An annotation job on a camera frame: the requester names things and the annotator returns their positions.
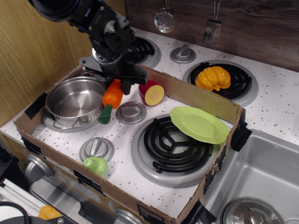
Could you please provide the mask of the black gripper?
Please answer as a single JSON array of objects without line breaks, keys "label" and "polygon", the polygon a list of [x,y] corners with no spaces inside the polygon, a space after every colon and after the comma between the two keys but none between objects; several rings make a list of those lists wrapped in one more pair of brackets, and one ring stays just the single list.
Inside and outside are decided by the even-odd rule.
[{"label": "black gripper", "polygon": [[116,55],[112,61],[93,50],[93,54],[79,60],[83,69],[93,73],[100,82],[111,82],[112,79],[121,80],[121,90],[129,95],[133,84],[146,84],[147,72],[135,63],[128,62],[123,55]]}]

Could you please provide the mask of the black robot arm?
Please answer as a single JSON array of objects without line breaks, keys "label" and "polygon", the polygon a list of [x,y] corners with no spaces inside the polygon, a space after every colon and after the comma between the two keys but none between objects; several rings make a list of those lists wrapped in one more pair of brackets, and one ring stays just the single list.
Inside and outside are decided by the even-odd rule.
[{"label": "black robot arm", "polygon": [[141,51],[134,47],[136,37],[127,19],[102,0],[31,0],[31,6],[45,19],[68,22],[89,36],[90,57],[79,63],[101,82],[121,81],[128,95],[134,84],[146,84],[147,72],[137,65]]}]

